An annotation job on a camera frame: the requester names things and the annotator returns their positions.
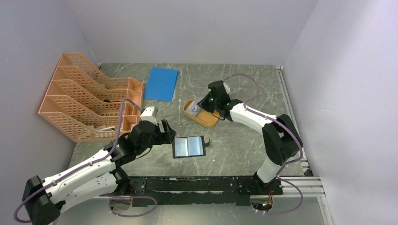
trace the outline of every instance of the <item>table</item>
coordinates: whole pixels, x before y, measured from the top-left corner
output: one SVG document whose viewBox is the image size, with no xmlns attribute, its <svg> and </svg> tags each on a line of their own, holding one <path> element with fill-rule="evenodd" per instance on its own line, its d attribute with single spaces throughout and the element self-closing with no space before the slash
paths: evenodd
<svg viewBox="0 0 398 225">
<path fill-rule="evenodd" d="M 288 100 L 283 92 L 274 66 L 216 65 L 216 64 L 154 64 L 154 63 L 103 63 L 101 71 L 109 77 L 134 77 L 146 86 L 152 67 L 172 68 L 179 71 L 171 102 L 144 99 L 143 106 L 156 106 L 158 120 L 168 120 L 177 136 L 203 135 L 211 139 L 206 156 L 172 157 L 172 146 L 154 146 L 151 153 L 123 167 L 130 176 L 230 176 L 253 175 L 265 160 L 262 135 L 245 125 L 218 121 L 213 128 L 206 128 L 184 115 L 183 106 L 191 98 L 208 93 L 207 85 L 231 74 L 245 73 L 258 82 L 260 96 L 248 103 L 262 112 L 280 115 L 290 114 Z M 245 77 L 233 77 L 227 81 L 231 98 L 250 99 L 255 86 Z M 74 149 L 70 167 L 88 159 L 109 141 L 79 142 Z M 300 162 L 290 164 L 282 176 L 303 176 Z"/>
</svg>

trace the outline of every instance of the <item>purple cable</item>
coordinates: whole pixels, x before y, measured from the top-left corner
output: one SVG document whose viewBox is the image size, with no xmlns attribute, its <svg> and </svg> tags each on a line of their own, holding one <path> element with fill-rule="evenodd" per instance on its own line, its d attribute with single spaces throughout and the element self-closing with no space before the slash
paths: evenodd
<svg viewBox="0 0 398 225">
<path fill-rule="evenodd" d="M 115 213 L 112 210 L 112 208 L 111 208 L 111 201 L 109 201 L 109 211 L 110 211 L 110 213 L 112 213 L 113 215 L 119 216 L 119 217 L 127 217 L 127 218 L 142 217 L 142 216 L 145 216 L 145 215 L 151 213 L 152 211 L 154 211 L 156 206 L 158 205 L 158 202 L 156 201 L 156 199 L 154 199 L 151 196 L 133 196 L 132 197 L 132 196 L 116 196 L 116 195 L 108 195 L 108 194 L 105 194 L 103 196 L 107 196 L 107 197 L 110 197 L 110 198 L 117 198 L 117 199 L 145 198 L 145 199 L 151 199 L 153 201 L 153 203 L 155 203 L 154 207 L 152 209 L 150 209 L 149 211 L 147 211 L 147 212 L 144 212 L 144 213 L 141 213 L 141 214 L 138 214 L 138 215 L 123 215 L 123 214 Z"/>
<path fill-rule="evenodd" d="M 231 75 L 231 76 L 225 78 L 225 79 L 223 80 L 223 82 L 226 81 L 226 80 L 228 80 L 228 79 L 230 79 L 231 77 L 234 77 L 234 76 L 245 76 L 245 77 L 249 78 L 250 80 L 252 80 L 252 81 L 254 82 L 254 84 L 256 85 L 256 88 L 257 88 L 256 96 L 254 96 L 253 98 L 251 98 L 251 99 L 249 99 L 249 100 L 247 100 L 247 101 L 245 101 L 245 102 L 243 103 L 243 107 L 245 108 L 245 110 L 247 110 L 247 111 L 249 111 L 249 112 L 251 112 L 251 113 L 253 113 L 253 114 L 255 114 L 255 115 L 261 116 L 261 117 L 263 117 L 263 118 L 265 118 L 265 119 L 267 119 L 267 120 L 271 120 L 272 122 L 274 122 L 274 123 L 276 123 L 277 125 L 279 125 L 280 127 L 282 127 L 282 128 L 293 138 L 294 142 L 296 143 L 296 145 L 297 145 L 297 147 L 298 147 L 298 149 L 299 149 L 299 151 L 300 151 L 300 156 L 299 156 L 297 159 L 294 159 L 294 160 L 291 160 L 291 161 L 289 161 L 289 162 L 284 163 L 284 164 L 281 166 L 281 168 L 278 170 L 278 172 L 276 172 L 276 177 L 277 177 L 279 180 L 284 181 L 284 182 L 286 182 L 286 183 L 292 185 L 293 187 L 295 187 L 295 188 L 298 190 L 298 192 L 300 193 L 300 203 L 299 203 L 296 207 L 294 207 L 293 209 L 291 209 L 291 210 L 282 211 L 282 212 L 266 212 L 266 214 L 270 214 L 270 215 L 281 215 L 281 214 L 285 214 L 285 213 L 292 212 L 292 211 L 298 209 L 298 208 L 302 205 L 302 203 L 303 203 L 303 193 L 301 192 L 301 190 L 299 189 L 299 187 L 297 187 L 296 185 L 294 185 L 293 183 L 291 183 L 291 182 L 289 182 L 289 181 L 287 181 L 287 180 L 285 180 L 285 179 L 282 179 L 282 178 L 279 176 L 279 174 L 280 174 L 280 173 L 282 172 L 282 170 L 286 167 L 286 165 L 288 165 L 288 164 L 290 164 L 290 163 L 298 162 L 298 161 L 300 161 L 300 160 L 303 158 L 303 147 L 301 146 L 301 144 L 300 144 L 299 140 L 296 138 L 296 136 L 295 136 L 283 123 L 279 122 L 278 120 L 276 120 L 276 119 L 274 119 L 274 118 L 271 118 L 271 117 L 269 117 L 269 116 L 266 116 L 266 115 L 264 115 L 264 114 L 262 114 L 262 113 L 260 113 L 260 112 L 256 112 L 256 111 L 254 111 L 254 110 L 252 110 L 252 109 L 250 109 L 250 108 L 247 108 L 246 103 L 255 100 L 255 99 L 260 95 L 260 87 L 259 87 L 259 84 L 258 84 L 251 76 L 246 75 L 246 74 L 234 74 L 234 75 Z"/>
<path fill-rule="evenodd" d="M 121 106 L 120 106 L 119 122 L 118 122 L 118 124 L 117 124 L 117 130 L 116 130 L 116 139 L 115 139 L 115 141 L 114 141 L 114 143 L 113 143 L 113 146 L 112 146 L 111 150 L 109 151 L 109 153 L 108 153 L 106 156 L 92 161 L 92 164 L 97 163 L 97 162 L 102 161 L 102 160 L 105 160 L 105 159 L 108 158 L 108 157 L 112 154 L 112 152 L 115 150 L 116 145 L 117 145 L 117 142 L 118 142 L 118 139 L 119 139 L 119 136 L 120 136 L 120 126 L 121 126 L 121 124 L 122 124 L 123 106 L 124 106 L 124 103 L 125 103 L 126 101 L 132 103 L 132 104 L 133 104 L 135 107 L 137 107 L 141 112 L 143 111 L 141 107 L 139 107 L 137 104 L 135 104 L 135 103 L 134 103 L 133 101 L 131 101 L 130 99 L 128 99 L 128 98 L 123 99 L 123 101 L 121 102 Z M 54 183 L 47 184 L 46 186 L 40 188 L 39 190 L 35 191 L 33 194 L 31 194 L 30 196 L 28 196 L 24 201 L 22 201 L 21 204 L 18 205 L 18 207 L 17 207 L 16 210 L 14 211 L 14 220 L 15 220 L 16 222 L 22 223 L 22 224 L 31 223 L 30 220 L 22 220 L 22 219 L 18 218 L 18 212 L 19 212 L 19 210 L 21 210 L 21 208 L 22 208 L 28 201 L 30 201 L 30 199 L 32 199 L 33 197 L 35 197 L 38 193 L 40 193 L 40 192 L 42 192 L 42 191 L 48 189 L 49 187 L 51 187 L 51 186 L 53 186 L 53 185 L 56 185 L 56 184 L 57 184 L 58 182 L 60 182 L 61 180 L 63 180 L 63 179 L 65 179 L 65 178 L 69 177 L 70 175 L 76 173 L 77 171 L 79 171 L 79 170 L 81 170 L 81 169 L 83 169 L 83 168 L 85 168 L 85 167 L 87 167 L 87 166 L 90 166 L 90 165 L 92 165 L 92 164 L 90 164 L 90 163 L 83 164 L 83 165 L 81 165 L 81 166 L 75 168 L 74 170 L 71 170 L 69 173 L 67 173 L 67 174 L 65 174 L 65 175 L 63 175 L 63 176 L 61 176 L 61 177 L 58 178 L 58 179 L 56 179 L 56 180 L 54 181 Z"/>
</svg>

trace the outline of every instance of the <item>purple hose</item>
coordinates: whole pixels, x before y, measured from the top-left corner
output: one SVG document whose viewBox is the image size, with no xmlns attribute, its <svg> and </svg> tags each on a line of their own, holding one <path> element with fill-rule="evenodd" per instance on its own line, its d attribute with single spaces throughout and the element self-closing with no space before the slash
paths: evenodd
<svg viewBox="0 0 398 225">
<path fill-rule="evenodd" d="M 140 108 L 137 104 L 135 104 L 135 103 L 134 103 L 133 101 L 131 101 L 130 99 L 128 99 L 128 98 L 123 99 L 123 101 L 121 102 L 121 106 L 120 106 L 119 122 L 118 122 L 118 124 L 117 124 L 117 130 L 116 130 L 116 139 L 115 139 L 115 141 L 114 141 L 114 143 L 113 143 L 112 149 L 109 151 L 109 153 L 108 153 L 106 156 L 92 161 L 92 164 L 97 163 L 97 162 L 102 161 L 102 160 L 105 160 L 105 159 L 108 158 L 108 157 L 112 154 L 112 152 L 115 150 L 116 145 L 117 145 L 117 142 L 118 142 L 118 139 L 119 139 L 119 136 L 120 136 L 120 126 L 121 126 L 121 124 L 122 124 L 123 106 L 124 106 L 124 103 L 125 103 L 126 101 L 132 103 L 135 107 L 137 107 L 140 111 L 142 111 L 142 108 Z M 65 178 L 69 177 L 70 175 L 72 175 L 72 174 L 76 173 L 77 171 L 79 171 L 79 170 L 81 170 L 81 169 L 83 169 L 83 168 L 85 168 L 85 167 L 87 167 L 87 166 L 90 166 L 90 165 L 91 165 L 90 163 L 83 164 L 83 165 L 81 165 L 81 166 L 75 168 L 74 170 L 71 170 L 69 173 L 67 173 L 67 174 L 65 174 L 65 175 L 63 175 L 63 176 L 61 176 L 61 177 L 58 178 L 58 179 L 56 179 L 56 180 L 55 180 L 55 183 L 47 184 L 46 186 L 40 188 L 39 190 L 35 191 L 33 194 L 31 194 L 30 196 L 28 196 L 24 201 L 22 201 L 21 204 L 18 205 L 18 207 L 17 207 L 16 210 L 14 211 L 14 220 L 15 220 L 16 222 L 19 222 L 19 223 L 22 223 L 22 224 L 31 223 L 30 220 L 22 220 L 22 219 L 18 218 L 18 212 L 19 212 L 19 210 L 21 210 L 21 208 L 22 208 L 30 199 L 32 199 L 32 198 L 33 198 L 34 196 L 36 196 L 38 193 L 40 193 L 40 192 L 42 192 L 42 191 L 48 189 L 49 187 L 51 187 L 51 186 L 57 184 L 58 182 L 60 182 L 61 180 L 63 180 L 63 179 L 65 179 Z"/>
<path fill-rule="evenodd" d="M 109 211 L 113 215 L 116 215 L 116 216 L 119 216 L 119 217 L 127 217 L 127 218 L 142 217 L 142 216 L 145 216 L 145 215 L 151 213 L 152 211 L 154 211 L 156 206 L 158 205 L 158 202 L 156 201 L 156 199 L 154 199 L 151 196 L 116 196 L 116 195 L 108 195 L 108 194 L 105 194 L 103 196 L 107 196 L 107 197 L 111 197 L 111 198 L 117 198 L 117 199 L 131 199 L 131 198 L 132 199 L 139 199 L 139 198 L 142 199 L 142 198 L 145 198 L 145 199 L 151 199 L 153 201 L 153 203 L 155 203 L 154 207 L 152 209 L 150 209 L 149 211 L 147 211 L 147 212 L 144 212 L 144 213 L 141 213 L 141 214 L 138 214 L 138 215 L 123 215 L 123 214 L 115 213 L 112 210 L 112 208 L 111 208 L 111 201 L 109 201 Z"/>
<path fill-rule="evenodd" d="M 291 182 L 289 182 L 289 181 L 287 181 L 287 180 L 282 179 L 281 177 L 279 177 L 279 174 L 280 174 L 280 173 L 282 172 L 282 170 L 286 167 L 286 165 L 288 165 L 288 164 L 290 164 L 290 163 L 298 162 L 298 161 L 300 161 L 300 160 L 303 158 L 303 147 L 301 146 L 301 144 L 300 144 L 299 140 L 296 138 L 296 136 L 295 136 L 283 123 L 279 122 L 278 120 L 276 120 L 276 119 L 274 119 L 274 118 L 271 118 L 271 117 L 269 117 L 269 116 L 266 116 L 266 115 L 264 115 L 264 114 L 262 114 L 262 113 L 260 113 L 260 112 L 256 112 L 256 111 L 254 111 L 254 110 L 252 110 L 252 109 L 250 109 L 250 108 L 247 108 L 246 103 L 255 100 L 255 99 L 260 95 L 260 87 L 259 87 L 259 84 L 258 84 L 251 76 L 246 75 L 246 74 L 234 74 L 234 75 L 231 75 L 231 76 L 225 78 L 225 79 L 223 80 L 223 82 L 226 81 L 226 80 L 228 80 L 228 79 L 230 79 L 231 77 L 234 77 L 234 76 L 245 76 L 245 77 L 249 78 L 250 80 L 252 80 L 252 81 L 254 82 L 254 84 L 256 85 L 256 88 L 257 88 L 256 96 L 254 96 L 253 98 L 251 98 L 251 99 L 249 99 L 249 100 L 247 100 L 247 101 L 245 101 L 245 102 L 243 103 L 243 107 L 245 108 L 245 110 L 247 110 L 247 111 L 249 111 L 249 112 L 251 112 L 251 113 L 253 113 L 253 114 L 256 114 L 256 115 L 258 115 L 258 116 L 261 116 L 261 117 L 263 117 L 263 118 L 265 118 L 265 119 L 267 119 L 267 120 L 271 120 L 272 122 L 274 122 L 274 123 L 276 123 L 277 125 L 279 125 L 280 127 L 282 127 L 282 128 L 293 138 L 294 142 L 296 143 L 296 145 L 297 145 L 297 147 L 298 147 L 298 149 L 299 149 L 299 151 L 300 151 L 300 156 L 299 156 L 297 159 L 294 159 L 294 160 L 291 160 L 291 161 L 289 161 L 289 162 L 284 163 L 284 164 L 281 166 L 281 168 L 278 170 L 278 172 L 276 172 L 276 177 L 277 177 L 279 180 L 284 181 L 284 182 L 286 182 L 286 183 L 292 185 L 293 187 L 295 187 L 295 188 L 298 190 L 298 192 L 300 193 L 300 203 L 299 203 L 296 207 L 294 207 L 293 209 L 291 209 L 291 210 L 282 211 L 282 212 L 266 212 L 266 214 L 270 214 L 270 215 L 281 215 L 281 214 L 293 212 L 294 210 L 298 209 L 298 208 L 301 206 L 301 204 L 303 204 L 303 193 L 300 191 L 299 187 L 297 187 L 296 185 L 292 184 Z"/>
</svg>

